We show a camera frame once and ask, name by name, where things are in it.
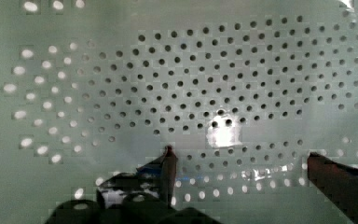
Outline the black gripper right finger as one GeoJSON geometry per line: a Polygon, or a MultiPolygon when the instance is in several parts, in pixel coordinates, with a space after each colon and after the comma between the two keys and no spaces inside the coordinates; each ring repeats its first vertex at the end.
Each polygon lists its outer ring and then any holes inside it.
{"type": "Polygon", "coordinates": [[[358,168],[332,161],[316,152],[309,154],[307,165],[309,181],[358,224],[358,168]]]}

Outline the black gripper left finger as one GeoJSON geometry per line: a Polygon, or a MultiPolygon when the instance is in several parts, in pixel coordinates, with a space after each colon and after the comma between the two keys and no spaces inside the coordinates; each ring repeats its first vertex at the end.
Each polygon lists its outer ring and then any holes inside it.
{"type": "Polygon", "coordinates": [[[120,173],[96,189],[96,199],[58,205],[45,224],[221,224],[200,210],[172,207],[176,163],[172,146],[134,173],[120,173]]]}

